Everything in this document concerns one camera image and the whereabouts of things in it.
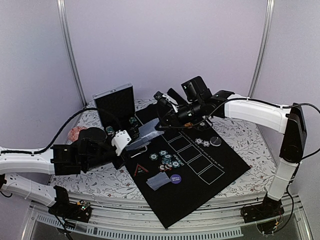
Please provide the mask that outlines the blue ten chip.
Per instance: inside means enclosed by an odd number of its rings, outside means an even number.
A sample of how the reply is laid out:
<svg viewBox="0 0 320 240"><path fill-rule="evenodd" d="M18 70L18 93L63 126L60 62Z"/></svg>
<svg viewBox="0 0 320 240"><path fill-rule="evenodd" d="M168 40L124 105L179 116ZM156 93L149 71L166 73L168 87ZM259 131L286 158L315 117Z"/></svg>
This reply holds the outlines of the blue ten chip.
<svg viewBox="0 0 320 240"><path fill-rule="evenodd" d="M202 142L202 145L204 147L209 147L210 146L210 142L205 140L205 141Z"/></svg>
<svg viewBox="0 0 320 240"><path fill-rule="evenodd" d="M203 140L201 138L196 138L195 139L195 142L198 144L198 145L201 145L203 143Z"/></svg>

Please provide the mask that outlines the black round dealer button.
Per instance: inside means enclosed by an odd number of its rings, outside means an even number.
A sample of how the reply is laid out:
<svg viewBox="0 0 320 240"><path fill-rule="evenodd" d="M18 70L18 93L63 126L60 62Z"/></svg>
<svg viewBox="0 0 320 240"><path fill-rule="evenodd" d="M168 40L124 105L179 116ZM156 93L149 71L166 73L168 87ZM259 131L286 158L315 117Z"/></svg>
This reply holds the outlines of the black round dealer button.
<svg viewBox="0 0 320 240"><path fill-rule="evenodd" d="M219 147L222 144L222 140L218 136L211 137L209 142L214 147Z"/></svg>

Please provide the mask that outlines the blue playing card deck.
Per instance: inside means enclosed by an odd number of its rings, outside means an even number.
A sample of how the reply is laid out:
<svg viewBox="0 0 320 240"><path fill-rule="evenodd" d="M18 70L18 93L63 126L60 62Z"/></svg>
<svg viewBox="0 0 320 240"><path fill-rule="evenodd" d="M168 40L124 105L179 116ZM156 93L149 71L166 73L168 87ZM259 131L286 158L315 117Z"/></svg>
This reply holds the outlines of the blue playing card deck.
<svg viewBox="0 0 320 240"><path fill-rule="evenodd" d="M145 135L139 139L137 139L135 142L133 142L132 144L130 145L127 145L125 147L125 149L127 151L132 151L132 150L137 150L137 149L140 149L142 147L145 147L147 146L151 141L152 139L154 138L157 138L159 136L161 136L164 132L163 131L160 131L160 132L152 132L148 135Z"/></svg>

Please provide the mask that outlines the green poker chip stack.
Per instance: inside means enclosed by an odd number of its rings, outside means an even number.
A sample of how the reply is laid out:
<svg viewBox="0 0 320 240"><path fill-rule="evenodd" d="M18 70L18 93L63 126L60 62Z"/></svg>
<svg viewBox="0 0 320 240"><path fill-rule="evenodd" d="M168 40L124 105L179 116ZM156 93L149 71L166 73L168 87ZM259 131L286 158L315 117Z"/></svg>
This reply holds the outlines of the green poker chip stack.
<svg viewBox="0 0 320 240"><path fill-rule="evenodd" d="M139 127L139 122L135 117L130 117L129 118L129 123L133 128L138 128Z"/></svg>

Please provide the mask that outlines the black red triangle button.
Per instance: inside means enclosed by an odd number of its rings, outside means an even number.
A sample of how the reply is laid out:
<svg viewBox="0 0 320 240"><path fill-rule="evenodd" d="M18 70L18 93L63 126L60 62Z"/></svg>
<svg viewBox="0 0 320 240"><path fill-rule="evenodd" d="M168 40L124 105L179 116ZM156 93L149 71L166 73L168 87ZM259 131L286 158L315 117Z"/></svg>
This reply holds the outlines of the black red triangle button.
<svg viewBox="0 0 320 240"><path fill-rule="evenodd" d="M137 177L137 176L146 174L146 173L148 173L148 172L149 172L149 171L148 171L145 167L143 167L143 166L140 165L140 164L137 164L133 176L134 176L134 177Z"/></svg>

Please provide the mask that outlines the chip pile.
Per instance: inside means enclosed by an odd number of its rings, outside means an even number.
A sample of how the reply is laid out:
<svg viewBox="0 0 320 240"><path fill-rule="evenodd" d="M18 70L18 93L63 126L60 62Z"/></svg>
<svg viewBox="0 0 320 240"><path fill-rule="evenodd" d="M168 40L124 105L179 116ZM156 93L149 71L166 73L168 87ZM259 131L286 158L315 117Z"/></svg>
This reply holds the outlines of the chip pile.
<svg viewBox="0 0 320 240"><path fill-rule="evenodd" d="M159 170L161 172L170 171L172 169L176 169L182 166L182 164L176 160L172 154L169 154L166 150L161 150L159 152L161 157L161 164L159 165Z"/></svg>

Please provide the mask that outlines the green twenty chip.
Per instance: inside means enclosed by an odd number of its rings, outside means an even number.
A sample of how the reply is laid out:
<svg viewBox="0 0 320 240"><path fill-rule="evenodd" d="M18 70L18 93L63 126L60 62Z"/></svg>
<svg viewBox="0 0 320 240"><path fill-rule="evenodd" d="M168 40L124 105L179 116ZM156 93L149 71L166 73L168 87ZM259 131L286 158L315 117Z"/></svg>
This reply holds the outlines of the green twenty chip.
<svg viewBox="0 0 320 240"><path fill-rule="evenodd" d="M152 153L149 158L152 160L152 161L155 161L158 159L158 155L156 153Z"/></svg>

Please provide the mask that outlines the purple small blind button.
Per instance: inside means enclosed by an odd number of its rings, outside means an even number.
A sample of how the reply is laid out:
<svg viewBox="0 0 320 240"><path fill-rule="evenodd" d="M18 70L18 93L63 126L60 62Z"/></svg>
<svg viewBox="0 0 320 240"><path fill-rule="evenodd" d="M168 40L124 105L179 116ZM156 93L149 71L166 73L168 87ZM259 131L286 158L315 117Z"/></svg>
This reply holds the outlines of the purple small blind button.
<svg viewBox="0 0 320 240"><path fill-rule="evenodd" d="M173 184L179 184L182 181L182 177L179 174L173 174L170 176L170 181Z"/></svg>

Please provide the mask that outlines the dealt card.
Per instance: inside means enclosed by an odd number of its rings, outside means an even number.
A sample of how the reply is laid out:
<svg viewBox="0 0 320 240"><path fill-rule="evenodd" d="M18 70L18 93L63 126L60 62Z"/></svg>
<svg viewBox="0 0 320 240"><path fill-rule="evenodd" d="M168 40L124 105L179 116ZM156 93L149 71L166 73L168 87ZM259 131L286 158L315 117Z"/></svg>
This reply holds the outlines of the dealt card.
<svg viewBox="0 0 320 240"><path fill-rule="evenodd" d="M156 125L159 123L158 118L154 118L147 123L143 124L141 127L139 127L139 134L141 136L147 136L150 134L155 134L156 136L160 136L163 134L163 131L156 130Z"/></svg>
<svg viewBox="0 0 320 240"><path fill-rule="evenodd" d="M165 172L160 172L159 174L147 180L147 182L150 184L169 183L170 181L171 179L167 176Z"/></svg>
<svg viewBox="0 0 320 240"><path fill-rule="evenodd" d="M147 181L146 184L154 191L167 184L168 181L165 180L155 180L155 181Z"/></svg>

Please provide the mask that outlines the orange big blind button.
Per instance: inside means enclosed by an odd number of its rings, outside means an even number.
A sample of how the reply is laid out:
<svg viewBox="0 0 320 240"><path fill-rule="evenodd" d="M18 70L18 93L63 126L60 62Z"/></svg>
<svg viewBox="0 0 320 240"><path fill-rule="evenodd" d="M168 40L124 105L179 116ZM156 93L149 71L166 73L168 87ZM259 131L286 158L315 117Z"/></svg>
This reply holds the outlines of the orange big blind button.
<svg viewBox="0 0 320 240"><path fill-rule="evenodd" d="M187 128L189 128L189 127L192 127L193 124L192 124L191 122L188 122L188 123L186 123L184 126L187 127Z"/></svg>

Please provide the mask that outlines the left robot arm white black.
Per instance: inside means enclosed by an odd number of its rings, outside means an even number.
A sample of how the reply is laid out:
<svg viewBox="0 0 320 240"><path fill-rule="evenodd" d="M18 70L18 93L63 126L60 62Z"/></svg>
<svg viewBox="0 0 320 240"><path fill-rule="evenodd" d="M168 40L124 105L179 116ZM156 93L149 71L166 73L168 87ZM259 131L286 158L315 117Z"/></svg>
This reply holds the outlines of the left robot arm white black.
<svg viewBox="0 0 320 240"><path fill-rule="evenodd" d="M131 142L126 130L105 131L98 127L81 129L72 144L54 144L43 149L0 149L0 189L55 209L63 216L74 213L68 192L60 186L47 186L20 176L42 173L69 176L86 173L109 162L125 159Z"/></svg>

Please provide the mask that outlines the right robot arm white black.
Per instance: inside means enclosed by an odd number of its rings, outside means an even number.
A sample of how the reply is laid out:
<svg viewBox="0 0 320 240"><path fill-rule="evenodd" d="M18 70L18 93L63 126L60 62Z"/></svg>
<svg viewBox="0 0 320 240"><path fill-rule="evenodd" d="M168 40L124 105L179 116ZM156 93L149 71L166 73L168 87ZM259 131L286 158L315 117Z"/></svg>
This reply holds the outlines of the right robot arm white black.
<svg viewBox="0 0 320 240"><path fill-rule="evenodd" d="M212 94L202 77L194 77L182 85L187 100L178 103L168 93L157 92L153 97L169 110L159 117L158 130L186 129L201 125L210 117L245 120L283 134L278 164L271 185L259 206L262 218L278 210L281 198L297 174L300 162L306 159L304 149L307 128L303 103L278 105L244 97L232 91Z"/></svg>

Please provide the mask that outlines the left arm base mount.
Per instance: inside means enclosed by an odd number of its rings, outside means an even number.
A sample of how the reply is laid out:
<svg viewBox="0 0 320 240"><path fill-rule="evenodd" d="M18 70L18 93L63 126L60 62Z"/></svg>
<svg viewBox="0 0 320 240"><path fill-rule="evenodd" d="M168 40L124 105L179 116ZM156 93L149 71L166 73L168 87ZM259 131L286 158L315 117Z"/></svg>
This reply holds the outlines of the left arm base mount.
<svg viewBox="0 0 320 240"><path fill-rule="evenodd" d="M75 220L88 223L92 214L91 203L80 200L76 203L70 202L68 191L61 186L54 186L56 197L55 203L48 207L48 213L63 219Z"/></svg>

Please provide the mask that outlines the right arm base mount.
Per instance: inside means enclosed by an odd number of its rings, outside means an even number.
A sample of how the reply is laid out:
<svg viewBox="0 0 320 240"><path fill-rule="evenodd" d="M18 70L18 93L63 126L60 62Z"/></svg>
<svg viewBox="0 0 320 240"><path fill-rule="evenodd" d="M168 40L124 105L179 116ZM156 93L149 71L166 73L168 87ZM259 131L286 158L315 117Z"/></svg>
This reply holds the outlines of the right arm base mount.
<svg viewBox="0 0 320 240"><path fill-rule="evenodd" d="M269 235L277 230L284 212L281 200L273 200L268 196L265 196L262 203L243 206L240 210L240 215L243 217L245 223L273 218L273 220L257 224L257 229L262 234Z"/></svg>

